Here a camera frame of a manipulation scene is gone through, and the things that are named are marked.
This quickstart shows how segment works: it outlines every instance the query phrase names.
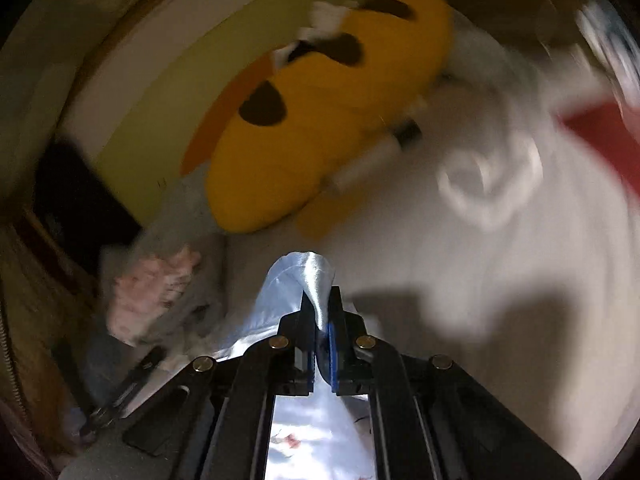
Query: white bedsheet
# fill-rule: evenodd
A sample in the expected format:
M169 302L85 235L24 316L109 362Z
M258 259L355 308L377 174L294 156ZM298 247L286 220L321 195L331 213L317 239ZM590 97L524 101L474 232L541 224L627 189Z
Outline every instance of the white bedsheet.
M450 354L596 479L640 417L640 216L617 175L551 113L599 85L574 71L508 99L439 90L416 117L426 140L322 241L302 238L292 219L231 237L230 311L255 301L280 256L318 252L370 331L415 356ZM504 153L515 130L534 141L543 179L487 230L447 205L436 172L455 149Z

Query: pink fabric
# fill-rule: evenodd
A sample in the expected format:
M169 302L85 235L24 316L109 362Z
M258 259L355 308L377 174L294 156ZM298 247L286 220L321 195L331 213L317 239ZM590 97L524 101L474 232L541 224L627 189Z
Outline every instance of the pink fabric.
M180 298L191 281L200 253L185 245L168 259L152 254L129 274L116 278L107 327L111 335L135 346L149 326Z

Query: crumpled cloth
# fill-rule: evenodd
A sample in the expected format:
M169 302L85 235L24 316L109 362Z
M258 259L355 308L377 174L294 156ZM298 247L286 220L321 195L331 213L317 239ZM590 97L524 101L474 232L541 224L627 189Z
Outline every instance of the crumpled cloth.
M200 262L200 253L184 245L167 259L152 254L114 280L107 328L116 339L135 346L151 324L180 298Z
M197 351L200 339L209 335L225 315L222 270L225 236L211 215L204 192L208 168L208 162L201 164L167 190L158 215L130 248L103 250L100 288L105 310L114 301L116 277L132 274L150 254L169 260L188 245L200 255L189 285L175 298L173 306L164 309L138 336L136 352L130 352L131 356L124 360L125 368L133 366L155 345L170 349L161 367L171 370L174 365L189 363L198 355L193 355L192 349ZM103 354L97 351L92 360L104 360Z

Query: yellow plush toy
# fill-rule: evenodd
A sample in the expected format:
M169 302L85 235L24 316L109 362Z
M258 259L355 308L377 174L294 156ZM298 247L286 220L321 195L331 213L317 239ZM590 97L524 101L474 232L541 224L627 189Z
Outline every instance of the yellow plush toy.
M440 72L451 44L444 0L369 0L242 104L212 156L207 195L229 232L304 205Z

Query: orange fabric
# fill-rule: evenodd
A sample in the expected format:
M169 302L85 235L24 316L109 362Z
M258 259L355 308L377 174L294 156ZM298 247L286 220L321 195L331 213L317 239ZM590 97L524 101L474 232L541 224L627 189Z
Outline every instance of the orange fabric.
M211 158L226 125L255 88L273 75L271 51L242 70L210 106L182 158L180 174L186 175Z

